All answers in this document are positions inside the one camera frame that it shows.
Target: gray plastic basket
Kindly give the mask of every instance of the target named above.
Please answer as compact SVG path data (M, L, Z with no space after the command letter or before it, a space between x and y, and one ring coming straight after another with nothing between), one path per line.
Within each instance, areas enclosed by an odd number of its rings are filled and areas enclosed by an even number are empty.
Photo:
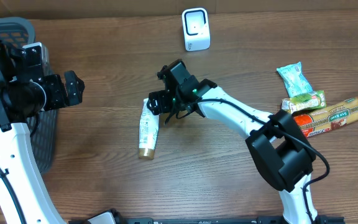
M20 17L0 19L0 40L10 42L15 47L22 47L35 42L35 31L32 24ZM57 110L40 113L37 132L31 138L35 161L41 174L52 166L55 152ZM30 132L35 126L35 117L28 118Z

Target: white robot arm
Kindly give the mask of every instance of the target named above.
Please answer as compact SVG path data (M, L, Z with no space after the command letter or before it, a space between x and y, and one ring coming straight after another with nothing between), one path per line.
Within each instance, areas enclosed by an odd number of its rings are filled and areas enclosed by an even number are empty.
M149 94L148 107L154 115L170 113L165 121L167 122L175 113L178 118L179 111L187 110L185 116L197 112L205 118L221 121L246 139L258 171L279 191L284 219L289 224L309 224L312 219L316 219L317 211L312 203L309 185L305 197L302 190L311 179L311 163L316 156L303 148L304 145L310 145L291 116L284 111L272 116L271 113L253 109L237 101L209 80L198 82L194 75L188 73L181 60L164 66L157 76L163 80L165 90ZM278 127L283 128L279 133L289 132L286 129L294 131L297 140L304 145L296 142L293 143L294 147L292 142L283 143L276 151L270 143L275 140L274 131Z
M24 213L27 223L65 223L49 197L30 144L27 124L14 123L10 131L0 128L0 168ZM0 206L8 224L21 223L16 205L0 178Z
M210 89L206 92L203 99L224 99L226 101L232 102L237 106L241 107L243 110L246 110L251 115L256 118L261 119L262 121L268 122L269 116L271 113L255 110L240 101L229 96L223 89L219 86L216 88ZM244 113L241 113L239 110L235 109L233 106L226 103L219 102L201 102L198 103L198 106L201 112L205 115L206 118L216 119L224 123L227 127L235 130L240 134L244 139L250 136L252 130L259 130L262 127L262 124L253 121L250 117L246 116ZM303 186L310 181L311 174L305 175L301 178L296 184L295 188L288 192L286 190L279 191L280 198L283 203L284 213L283 217L289 224L297 223L310 223L309 216L306 212L305 200L302 194ZM317 217L317 210L314 209L310 186L308 186L307 191L308 204L310 212L313 219Z

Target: snack package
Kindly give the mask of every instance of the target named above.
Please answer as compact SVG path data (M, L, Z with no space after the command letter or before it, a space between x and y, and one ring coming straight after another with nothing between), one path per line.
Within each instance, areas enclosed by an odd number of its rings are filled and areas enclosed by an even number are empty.
M292 98L283 99L282 109L288 113L301 110L313 110L326 107L326 98L323 90L303 93Z
M343 127L358 121L358 96L294 119L306 137Z
M277 72L284 80L285 88L290 97L313 91L311 85L302 74L302 63L277 68Z
M148 98L143 100L143 110L139 125L139 158L154 159L155 145L158 136L158 115L147 108Z

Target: candy wrapper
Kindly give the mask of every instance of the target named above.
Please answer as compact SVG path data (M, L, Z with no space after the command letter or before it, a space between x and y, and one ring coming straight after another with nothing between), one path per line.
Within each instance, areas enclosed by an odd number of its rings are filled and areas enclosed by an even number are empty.
M282 109L294 113L301 110L313 110L326 107L326 98L323 90L311 91L292 98L283 99Z
M284 80L285 88L290 97L313 91L311 85L302 74L302 63L277 68L277 72Z
M358 96L294 119L306 137L343 127L358 121Z

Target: white device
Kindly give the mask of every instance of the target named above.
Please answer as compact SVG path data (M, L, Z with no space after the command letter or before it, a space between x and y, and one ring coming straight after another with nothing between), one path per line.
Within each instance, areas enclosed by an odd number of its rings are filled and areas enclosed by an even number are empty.
M187 51L205 50L211 45L208 13L202 7L186 9L181 14Z

